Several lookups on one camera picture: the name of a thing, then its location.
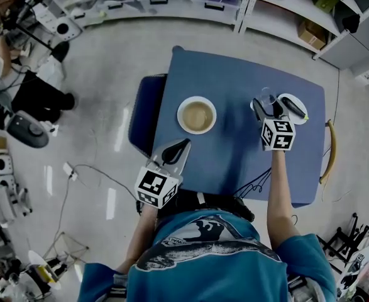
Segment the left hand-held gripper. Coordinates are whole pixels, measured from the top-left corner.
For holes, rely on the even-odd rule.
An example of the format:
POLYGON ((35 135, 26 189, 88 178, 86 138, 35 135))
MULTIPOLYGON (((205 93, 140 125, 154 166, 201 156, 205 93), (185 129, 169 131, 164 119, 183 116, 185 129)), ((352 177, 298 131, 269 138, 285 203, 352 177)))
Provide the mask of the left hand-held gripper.
POLYGON ((189 138, 176 139, 159 146, 141 167, 135 182, 137 199, 144 204, 163 208, 182 184, 181 176, 190 152, 189 138))

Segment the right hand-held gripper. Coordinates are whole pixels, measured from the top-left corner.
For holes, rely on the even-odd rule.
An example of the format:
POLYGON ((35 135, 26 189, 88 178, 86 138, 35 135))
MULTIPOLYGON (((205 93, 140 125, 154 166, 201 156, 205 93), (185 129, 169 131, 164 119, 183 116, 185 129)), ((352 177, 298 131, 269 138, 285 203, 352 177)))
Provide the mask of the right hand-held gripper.
POLYGON ((262 123, 260 138, 263 151, 291 150, 296 132, 286 105, 281 100, 276 100, 272 104, 274 118, 268 118, 268 114, 257 98, 253 98, 252 106, 257 121, 262 123))

